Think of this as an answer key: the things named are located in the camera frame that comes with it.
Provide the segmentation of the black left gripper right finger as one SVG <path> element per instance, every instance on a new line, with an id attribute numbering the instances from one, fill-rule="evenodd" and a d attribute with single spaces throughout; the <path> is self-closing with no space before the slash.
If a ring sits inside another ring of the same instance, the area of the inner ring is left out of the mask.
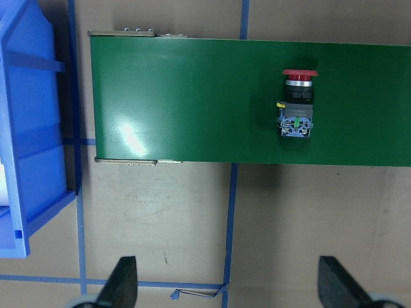
<path id="1" fill-rule="evenodd" d="M 372 298 L 336 257 L 320 256 L 317 293 L 323 307 L 365 307 Z"/>

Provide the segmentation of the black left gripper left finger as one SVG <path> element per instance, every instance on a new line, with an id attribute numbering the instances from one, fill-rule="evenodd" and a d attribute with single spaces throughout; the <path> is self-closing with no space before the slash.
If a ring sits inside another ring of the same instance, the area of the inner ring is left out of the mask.
<path id="1" fill-rule="evenodd" d="M 121 257 L 94 304 L 95 307 L 135 307 L 136 302 L 136 257 Z"/>

